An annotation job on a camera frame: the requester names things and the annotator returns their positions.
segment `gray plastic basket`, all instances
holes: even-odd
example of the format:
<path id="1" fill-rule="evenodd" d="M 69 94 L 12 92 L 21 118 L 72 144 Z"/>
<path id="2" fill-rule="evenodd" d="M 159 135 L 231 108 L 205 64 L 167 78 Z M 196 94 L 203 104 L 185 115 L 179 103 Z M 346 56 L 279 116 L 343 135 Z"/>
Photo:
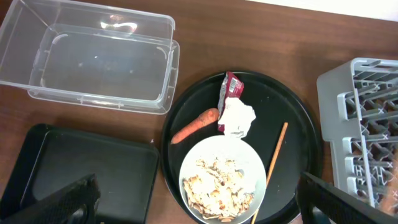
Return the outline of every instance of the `gray plastic basket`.
<path id="1" fill-rule="evenodd" d="M 335 186 L 376 208 L 392 194 L 398 210 L 398 190 L 387 191 L 398 181 L 398 61 L 356 58 L 321 75 L 317 87 Z"/>

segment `bowl of food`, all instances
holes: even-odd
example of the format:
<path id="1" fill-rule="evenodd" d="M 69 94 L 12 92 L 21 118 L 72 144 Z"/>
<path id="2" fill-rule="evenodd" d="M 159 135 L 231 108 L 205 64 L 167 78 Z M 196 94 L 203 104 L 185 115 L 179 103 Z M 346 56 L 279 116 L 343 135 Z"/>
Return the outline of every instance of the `bowl of food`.
<path id="1" fill-rule="evenodd" d="M 179 186 L 184 204 L 203 223 L 239 224 L 260 207 L 266 179 L 261 158 L 248 143 L 212 136 L 185 156 Z"/>

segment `brown wooden surface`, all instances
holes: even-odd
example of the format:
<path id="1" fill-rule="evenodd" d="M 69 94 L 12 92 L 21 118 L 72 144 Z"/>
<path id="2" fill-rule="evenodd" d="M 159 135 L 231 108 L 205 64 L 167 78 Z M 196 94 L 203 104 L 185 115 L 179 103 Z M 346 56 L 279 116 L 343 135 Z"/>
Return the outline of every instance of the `brown wooden surface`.
<path id="1" fill-rule="evenodd" d="M 168 14 L 175 19 L 174 39 L 181 47 L 175 99 L 212 73 L 234 68 L 254 70 L 287 85 L 319 120 L 319 75 L 355 57 L 398 59 L 396 22 L 243 0 L 89 1 Z M 10 3 L 0 1 L 1 20 Z M 25 90 L 0 86 L 0 194 L 25 134 L 34 124 L 54 124 L 138 142 L 153 139 L 159 148 L 164 119 L 34 100 Z M 325 146 L 323 178 L 332 182 L 330 148 Z M 160 172 L 148 223 L 193 223 L 167 190 Z"/>

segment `black plate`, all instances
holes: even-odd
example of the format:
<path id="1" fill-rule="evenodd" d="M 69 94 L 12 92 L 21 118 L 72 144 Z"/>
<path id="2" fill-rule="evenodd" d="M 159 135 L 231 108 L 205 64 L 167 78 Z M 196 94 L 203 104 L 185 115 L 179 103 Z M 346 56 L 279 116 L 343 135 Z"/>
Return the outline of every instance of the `black plate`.
<path id="1" fill-rule="evenodd" d="M 96 174 L 96 223 L 145 223 L 159 165 L 152 146 L 38 124 L 27 133 L 0 203 L 2 219 Z"/>
<path id="2" fill-rule="evenodd" d="M 283 123 L 289 122 L 256 220 L 256 223 L 288 223 L 299 214 L 294 192 L 301 171 L 309 171 L 318 177 L 322 173 L 323 148 L 319 130 L 298 96 L 280 82 L 256 72 L 234 74 L 244 83 L 241 100 L 252 106 L 257 116 L 243 141 L 259 154 L 266 172 Z M 185 155 L 196 143 L 222 133 L 213 123 L 176 145 L 170 145 L 170 140 L 200 113 L 217 107 L 224 76 L 225 73 L 220 73 L 190 87 L 170 110 L 162 133 L 162 170 L 166 183 L 176 201 L 198 223 L 200 221 L 189 212 L 181 198 L 178 175 Z"/>

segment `orange carrot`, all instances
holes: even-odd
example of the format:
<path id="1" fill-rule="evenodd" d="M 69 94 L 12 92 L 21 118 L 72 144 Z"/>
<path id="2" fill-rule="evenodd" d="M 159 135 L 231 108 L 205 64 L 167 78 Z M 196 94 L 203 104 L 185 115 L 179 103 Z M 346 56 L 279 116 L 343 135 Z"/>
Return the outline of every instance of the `orange carrot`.
<path id="1" fill-rule="evenodd" d="M 172 138 L 172 144 L 179 143 L 184 140 L 190 134 L 198 131 L 199 129 L 208 126 L 209 124 L 217 121 L 218 119 L 218 109 L 211 108 L 203 112 L 197 119 L 192 121 L 190 124 L 186 125 L 183 129 L 177 132 Z"/>

